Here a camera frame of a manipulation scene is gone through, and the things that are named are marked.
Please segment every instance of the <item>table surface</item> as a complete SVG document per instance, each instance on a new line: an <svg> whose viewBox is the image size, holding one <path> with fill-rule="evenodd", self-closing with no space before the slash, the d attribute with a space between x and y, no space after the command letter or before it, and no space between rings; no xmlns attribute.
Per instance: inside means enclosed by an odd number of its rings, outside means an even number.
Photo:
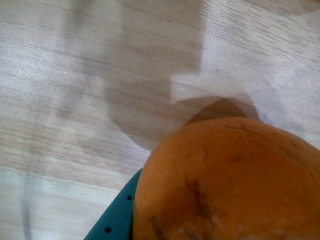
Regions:
<svg viewBox="0 0 320 240"><path fill-rule="evenodd" d="M320 147L320 3L1 0L0 239L81 240L186 123Z"/></svg>

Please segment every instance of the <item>teal plastic object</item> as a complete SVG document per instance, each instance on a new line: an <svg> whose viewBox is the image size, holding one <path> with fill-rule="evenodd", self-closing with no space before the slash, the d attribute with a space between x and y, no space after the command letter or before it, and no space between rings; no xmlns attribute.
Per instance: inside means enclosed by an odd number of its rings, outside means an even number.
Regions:
<svg viewBox="0 0 320 240"><path fill-rule="evenodd" d="M84 240L131 240L134 199L142 169L115 197Z"/></svg>

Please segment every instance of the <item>dark blemish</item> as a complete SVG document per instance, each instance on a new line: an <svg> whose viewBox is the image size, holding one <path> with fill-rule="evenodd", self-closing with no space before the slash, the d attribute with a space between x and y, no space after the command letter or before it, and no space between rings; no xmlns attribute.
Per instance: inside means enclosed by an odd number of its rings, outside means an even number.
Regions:
<svg viewBox="0 0 320 240"><path fill-rule="evenodd" d="M154 232L154 235L159 240L168 240L168 238L165 237L164 233L162 232L161 228L157 224L157 218L155 216L152 216L150 219L150 222L152 223L152 230Z"/></svg>
<svg viewBox="0 0 320 240"><path fill-rule="evenodd" d="M195 235L195 233L193 231L185 231L185 234L188 236L189 240L200 240L200 238L197 237L197 235Z"/></svg>
<svg viewBox="0 0 320 240"><path fill-rule="evenodd" d="M248 130L248 129L246 129L246 127L245 127L245 125L243 125L243 124L241 124L242 125L242 127L237 127L237 126L224 126L225 128L228 128L228 129L235 129L235 130L240 130L240 131L244 131L244 132L246 132L246 133L250 133L250 134L253 134L253 135L257 135L257 136L259 136L259 137L261 137L261 138L265 138L262 134L260 134L260 133L257 133L257 132L255 132L255 131L251 131L251 130Z"/></svg>
<svg viewBox="0 0 320 240"><path fill-rule="evenodd" d="M237 163L237 162L241 161L242 159L244 159L243 156L235 156L235 157L231 158L231 161Z"/></svg>
<svg viewBox="0 0 320 240"><path fill-rule="evenodd" d="M200 191L200 186L198 182L188 182L187 178L185 179L186 186L192 191L192 194L195 199L195 205L198 210L198 214L205 219L212 220L212 212L210 206L206 201L206 196L203 195Z"/></svg>
<svg viewBox="0 0 320 240"><path fill-rule="evenodd" d="M227 213L227 211L223 208L223 207L218 207L216 209L216 214L219 215L220 217L227 217L229 214Z"/></svg>
<svg viewBox="0 0 320 240"><path fill-rule="evenodd" d="M290 132L288 132L288 131L285 131L285 130L283 130L283 129L279 129L280 130L280 132L283 132L283 133L285 133L285 134L290 134Z"/></svg>
<svg viewBox="0 0 320 240"><path fill-rule="evenodd" d="M295 142L294 142L294 141L290 140L290 142L291 142L292 146L293 146L295 149L297 149L297 148L298 148L297 144L295 144Z"/></svg>
<svg viewBox="0 0 320 240"><path fill-rule="evenodd" d="M208 150L207 149L203 149L204 151L204 159L207 160L208 158Z"/></svg>
<svg viewBox="0 0 320 240"><path fill-rule="evenodd" d="M295 157L290 151L287 151L287 150L285 150L285 149L283 149L283 148L280 148L280 150L281 150L285 155L287 155L289 158L291 158L296 164L298 164L298 165L300 165L300 166L302 166L302 167L304 167L304 168L307 167L307 165L306 165L304 162L296 159L296 157Z"/></svg>

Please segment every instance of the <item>wooden table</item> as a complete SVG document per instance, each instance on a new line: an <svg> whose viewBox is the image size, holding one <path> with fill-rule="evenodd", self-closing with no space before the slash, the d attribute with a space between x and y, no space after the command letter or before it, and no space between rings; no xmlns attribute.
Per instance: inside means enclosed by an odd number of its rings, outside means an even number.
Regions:
<svg viewBox="0 0 320 240"><path fill-rule="evenodd" d="M189 122L245 115L319 148L319 14L311 0L1 0L0 239L83 239Z"/></svg>

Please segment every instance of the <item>hole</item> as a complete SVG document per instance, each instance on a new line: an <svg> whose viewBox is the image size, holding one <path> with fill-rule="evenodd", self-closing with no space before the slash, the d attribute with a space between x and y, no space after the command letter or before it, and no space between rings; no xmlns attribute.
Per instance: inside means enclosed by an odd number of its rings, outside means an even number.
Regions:
<svg viewBox="0 0 320 240"><path fill-rule="evenodd" d="M111 227L106 227L106 228L104 229L104 232L105 232L106 234L111 233L111 231L112 231Z"/></svg>

